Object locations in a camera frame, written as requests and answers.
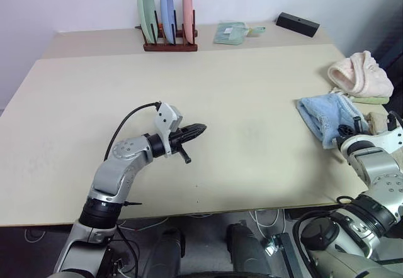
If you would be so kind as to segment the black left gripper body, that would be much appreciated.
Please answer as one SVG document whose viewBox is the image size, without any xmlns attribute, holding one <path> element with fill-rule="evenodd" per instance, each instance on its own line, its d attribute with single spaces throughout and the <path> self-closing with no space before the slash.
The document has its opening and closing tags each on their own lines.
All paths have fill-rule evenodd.
<svg viewBox="0 0 403 278">
<path fill-rule="evenodd" d="M 171 153 L 172 154 L 179 153 L 186 164 L 189 164 L 191 162 L 191 158 L 185 152 L 183 144 L 190 140 L 191 140 L 191 128 L 189 126 L 179 128 L 176 132 L 170 134 L 169 136 Z"/>
</svg>

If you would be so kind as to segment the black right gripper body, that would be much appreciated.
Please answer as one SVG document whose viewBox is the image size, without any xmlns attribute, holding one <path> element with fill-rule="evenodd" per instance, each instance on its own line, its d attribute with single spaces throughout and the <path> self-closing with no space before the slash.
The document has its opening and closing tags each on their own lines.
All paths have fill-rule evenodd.
<svg viewBox="0 0 403 278">
<path fill-rule="evenodd" d="M 353 117 L 353 126 L 339 125 L 338 132 L 340 137 L 351 137 L 362 134 L 361 118 L 359 116 Z"/>
</svg>

